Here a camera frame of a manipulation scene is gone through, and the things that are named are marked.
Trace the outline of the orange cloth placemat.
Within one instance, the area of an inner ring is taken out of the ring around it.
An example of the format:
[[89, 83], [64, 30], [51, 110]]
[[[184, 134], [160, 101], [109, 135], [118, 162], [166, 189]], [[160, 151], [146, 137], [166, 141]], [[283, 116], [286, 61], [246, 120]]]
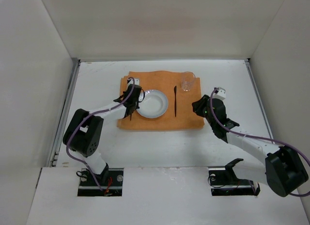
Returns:
[[[190, 91], [183, 91], [181, 88], [181, 73], [170, 71], [153, 72], [129, 72], [127, 76], [121, 78], [120, 94], [126, 89], [128, 77], [139, 78], [139, 84], [146, 90], [159, 90], [168, 98], [168, 109], [160, 117], [149, 119], [142, 117], [137, 112], [130, 117], [121, 119], [117, 127], [125, 130], [136, 131], [170, 131], [185, 129], [202, 129], [204, 120], [197, 116], [192, 109], [192, 103], [201, 97], [201, 81], [196, 78]], [[174, 86], [177, 85], [177, 116], [174, 116]]]

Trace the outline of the white bowl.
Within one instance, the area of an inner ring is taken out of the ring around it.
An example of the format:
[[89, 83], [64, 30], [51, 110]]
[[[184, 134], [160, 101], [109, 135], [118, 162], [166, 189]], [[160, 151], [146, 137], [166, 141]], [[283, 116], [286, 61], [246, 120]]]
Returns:
[[168, 109], [168, 98], [159, 90], [142, 91], [138, 100], [137, 113], [145, 118], [158, 118]]

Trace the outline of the clear plastic cup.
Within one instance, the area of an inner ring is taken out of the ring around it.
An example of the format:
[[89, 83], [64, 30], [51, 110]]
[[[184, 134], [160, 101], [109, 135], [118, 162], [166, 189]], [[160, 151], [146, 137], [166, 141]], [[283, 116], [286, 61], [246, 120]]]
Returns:
[[196, 76], [193, 72], [183, 72], [181, 74], [181, 88], [183, 91], [190, 91], [194, 82], [196, 80]]

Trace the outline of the black plastic knife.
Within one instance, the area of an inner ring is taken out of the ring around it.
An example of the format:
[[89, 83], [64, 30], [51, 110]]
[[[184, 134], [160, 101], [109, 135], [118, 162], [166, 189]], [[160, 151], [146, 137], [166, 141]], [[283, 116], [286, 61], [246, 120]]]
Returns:
[[177, 116], [177, 85], [174, 86], [174, 116]]

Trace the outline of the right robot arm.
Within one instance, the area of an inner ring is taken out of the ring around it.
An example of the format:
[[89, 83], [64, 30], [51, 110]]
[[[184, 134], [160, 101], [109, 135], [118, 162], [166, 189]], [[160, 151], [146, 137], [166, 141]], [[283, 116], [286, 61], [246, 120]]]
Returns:
[[295, 147], [282, 141], [251, 135], [235, 121], [229, 119], [222, 97], [204, 95], [192, 103], [193, 112], [209, 123], [213, 134], [227, 144], [247, 152], [260, 163], [252, 167], [243, 158], [235, 158], [219, 168], [209, 170], [208, 181], [213, 189], [248, 181], [254, 194], [254, 183], [265, 184], [278, 196], [296, 196], [294, 190], [306, 183], [309, 175], [301, 159], [305, 157]]

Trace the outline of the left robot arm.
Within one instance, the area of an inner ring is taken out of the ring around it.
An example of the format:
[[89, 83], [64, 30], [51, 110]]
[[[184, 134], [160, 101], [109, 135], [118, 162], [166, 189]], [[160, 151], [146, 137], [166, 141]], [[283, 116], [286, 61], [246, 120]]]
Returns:
[[64, 133], [62, 142], [66, 146], [66, 154], [83, 163], [98, 186], [106, 181], [109, 171], [109, 165], [97, 150], [103, 125], [131, 117], [139, 108], [141, 92], [139, 81], [130, 77], [127, 89], [108, 106], [94, 112], [76, 110]]

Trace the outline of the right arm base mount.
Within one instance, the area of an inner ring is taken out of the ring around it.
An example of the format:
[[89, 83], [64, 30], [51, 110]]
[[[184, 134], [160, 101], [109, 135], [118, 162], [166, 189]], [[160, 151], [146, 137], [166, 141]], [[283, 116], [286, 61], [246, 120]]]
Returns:
[[259, 183], [238, 179], [225, 167], [210, 167], [208, 173], [212, 196], [258, 196], [261, 191]]

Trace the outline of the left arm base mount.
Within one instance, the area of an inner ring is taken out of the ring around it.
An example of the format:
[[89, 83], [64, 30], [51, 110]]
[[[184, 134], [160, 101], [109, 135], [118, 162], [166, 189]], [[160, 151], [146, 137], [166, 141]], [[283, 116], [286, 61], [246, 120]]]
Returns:
[[100, 188], [88, 169], [76, 172], [79, 177], [77, 196], [119, 197], [123, 193], [124, 168], [110, 168], [105, 176], [96, 176]]

